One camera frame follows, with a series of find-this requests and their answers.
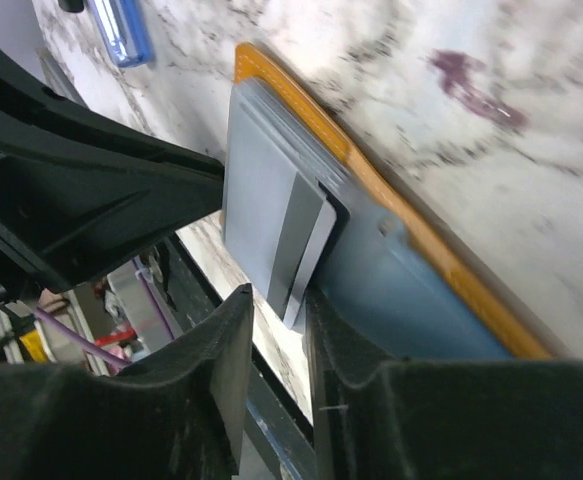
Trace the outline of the black credit card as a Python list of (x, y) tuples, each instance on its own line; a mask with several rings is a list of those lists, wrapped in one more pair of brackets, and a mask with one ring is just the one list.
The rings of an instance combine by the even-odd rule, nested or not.
[(334, 208), (336, 214), (335, 223), (318, 262), (318, 267), (321, 268), (331, 256), (331, 253), (339, 241), (342, 232), (350, 219), (350, 212), (349, 209), (326, 187), (325, 184), (319, 183), (319, 187), (325, 193), (329, 204)]

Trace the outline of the tan card holder wallet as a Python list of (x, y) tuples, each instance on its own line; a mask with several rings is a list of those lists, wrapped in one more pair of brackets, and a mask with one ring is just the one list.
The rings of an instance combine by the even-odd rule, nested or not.
[(318, 289), (352, 328), (394, 356), (556, 356), (556, 348), (443, 241), (292, 76), (255, 45), (242, 43), (233, 88), (254, 79), (272, 87), (331, 152), (332, 161), (313, 170), (350, 212), (331, 256), (321, 268), (317, 263), (290, 329), (307, 326), (307, 298)]

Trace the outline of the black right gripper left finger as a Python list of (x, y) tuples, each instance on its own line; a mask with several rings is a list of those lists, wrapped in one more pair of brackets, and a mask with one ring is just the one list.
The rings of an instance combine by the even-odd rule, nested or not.
[(114, 377), (0, 365), (0, 479), (229, 479), (240, 465), (253, 292)]

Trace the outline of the blue red screwdriver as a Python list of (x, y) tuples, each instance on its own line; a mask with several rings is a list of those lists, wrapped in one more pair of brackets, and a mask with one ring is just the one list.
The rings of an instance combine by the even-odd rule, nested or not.
[(133, 68), (153, 60), (153, 48), (137, 1), (59, 0), (57, 4), (67, 13), (90, 12), (109, 59), (118, 68)]

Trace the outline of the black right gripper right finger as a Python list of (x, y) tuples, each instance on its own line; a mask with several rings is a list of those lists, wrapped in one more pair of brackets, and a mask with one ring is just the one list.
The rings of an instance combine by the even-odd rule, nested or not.
[(583, 479), (583, 361), (396, 359), (307, 298), (322, 479)]

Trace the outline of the silver credit card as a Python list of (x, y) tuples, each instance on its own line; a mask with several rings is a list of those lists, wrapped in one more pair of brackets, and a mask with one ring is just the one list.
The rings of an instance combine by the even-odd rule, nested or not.
[(223, 191), (227, 251), (287, 328), (337, 214), (314, 167), (331, 152), (261, 79), (231, 94)]

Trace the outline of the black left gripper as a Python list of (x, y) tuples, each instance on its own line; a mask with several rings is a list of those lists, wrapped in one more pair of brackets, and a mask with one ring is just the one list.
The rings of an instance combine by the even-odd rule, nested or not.
[(64, 292), (218, 210), (223, 167), (101, 116), (0, 50), (0, 300)]

